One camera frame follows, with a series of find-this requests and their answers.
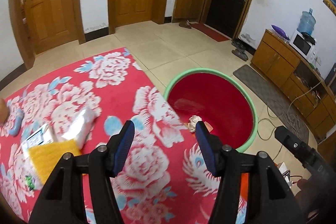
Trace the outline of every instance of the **red floral tablecloth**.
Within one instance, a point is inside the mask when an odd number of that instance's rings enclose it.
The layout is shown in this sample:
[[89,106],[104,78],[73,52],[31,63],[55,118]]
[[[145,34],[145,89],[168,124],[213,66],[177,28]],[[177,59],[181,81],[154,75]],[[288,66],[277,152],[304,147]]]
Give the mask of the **red floral tablecloth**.
[[[195,137],[125,48],[51,72],[7,98],[10,116],[0,132],[0,188],[14,212],[28,222],[42,184],[26,185],[31,165],[20,143],[42,124],[60,136],[83,106],[97,115],[82,153],[90,153],[131,119],[136,134],[125,167],[112,186],[125,223],[207,223],[219,179],[206,170]],[[25,113],[12,137],[16,111]],[[83,177],[86,214],[95,223],[88,176]],[[244,222],[240,199],[237,223]]]

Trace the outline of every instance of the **grey floor mat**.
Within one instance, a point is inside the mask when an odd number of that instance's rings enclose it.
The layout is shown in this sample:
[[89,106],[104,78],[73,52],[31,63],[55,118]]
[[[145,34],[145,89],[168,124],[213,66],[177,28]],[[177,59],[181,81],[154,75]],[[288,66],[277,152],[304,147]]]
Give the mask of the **grey floor mat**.
[[252,90],[265,104],[268,104],[276,116],[280,116],[281,122],[293,132],[300,140],[303,140],[308,144],[309,130],[305,123],[301,120],[298,110],[292,105],[289,110],[291,114],[298,118],[298,125],[296,128],[299,130],[293,130],[291,124],[287,121],[284,115],[284,109],[288,110],[290,101],[283,94],[279,93],[272,83],[266,81],[259,73],[252,69],[248,65],[244,65],[236,70],[233,75],[241,80],[250,90]]

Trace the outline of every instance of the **tiled floor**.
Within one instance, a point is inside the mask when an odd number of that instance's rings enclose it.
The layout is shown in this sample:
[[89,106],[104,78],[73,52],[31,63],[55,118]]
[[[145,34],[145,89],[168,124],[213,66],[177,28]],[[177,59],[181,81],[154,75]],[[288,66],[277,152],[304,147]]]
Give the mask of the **tiled floor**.
[[[248,54],[249,60],[244,62],[231,53],[234,47],[229,41],[218,43],[196,29],[181,28],[177,23],[157,25],[152,21],[119,27],[115,34],[83,45],[74,41],[44,52],[36,58],[32,69],[0,91],[0,97],[6,98],[48,72],[118,47],[127,47],[130,50],[162,94],[170,80],[184,70],[196,67],[212,68],[231,76],[247,91],[254,102],[259,119],[268,117],[266,105],[232,75],[236,69],[250,63],[252,58],[250,54]],[[277,126],[283,125],[279,119],[272,120]],[[273,126],[268,121],[262,121],[258,128],[260,135],[267,138]],[[317,149],[317,143],[311,133],[309,145]],[[246,153],[255,154],[264,150],[273,158],[280,147],[281,144],[274,136],[268,141],[263,141],[257,136]],[[302,175],[305,178],[310,176],[309,172],[284,147],[275,159],[276,163],[283,161],[292,175]],[[293,186],[292,190],[296,193],[298,188]]]

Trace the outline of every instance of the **yellow cloth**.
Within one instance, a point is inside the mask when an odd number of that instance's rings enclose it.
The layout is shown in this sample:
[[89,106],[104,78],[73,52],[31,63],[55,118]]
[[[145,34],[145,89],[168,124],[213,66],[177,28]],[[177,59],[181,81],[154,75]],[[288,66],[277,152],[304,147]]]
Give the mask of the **yellow cloth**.
[[66,152],[73,153],[74,156],[81,155],[75,140],[37,145],[28,149],[31,162],[43,184]]

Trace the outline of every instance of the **blue object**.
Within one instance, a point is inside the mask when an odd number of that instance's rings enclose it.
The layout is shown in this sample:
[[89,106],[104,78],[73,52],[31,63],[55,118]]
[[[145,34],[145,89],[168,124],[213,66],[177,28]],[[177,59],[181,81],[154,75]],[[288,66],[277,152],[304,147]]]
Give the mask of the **blue object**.
[[19,133],[24,116],[25,114],[23,113],[23,111],[21,109],[18,109],[16,112],[14,127],[9,131],[9,134],[12,135],[13,137],[15,137]]
[[312,15],[313,10],[310,8],[309,12],[303,11],[299,26],[297,27],[297,31],[302,33],[306,32],[308,35],[313,33],[316,20]]
[[208,171],[213,175],[216,176],[216,162],[215,162],[215,155],[211,149],[211,145],[205,136],[205,132],[201,127],[200,123],[196,123],[195,127],[195,135],[199,145],[199,148],[202,151],[203,159],[205,161],[205,165],[208,168]]
[[288,35],[286,35],[285,31],[281,28],[279,28],[278,26],[272,25],[273,30],[275,30],[277,32],[278,35],[280,35],[281,37],[283,37],[284,39],[289,40]]
[[134,133],[135,133],[134,123],[131,121],[130,125],[126,128],[126,132],[122,140],[120,141],[120,144],[117,148],[117,152],[115,152],[114,155],[113,173],[115,175],[121,172],[122,169],[124,168],[128,151],[130,150],[134,139]]

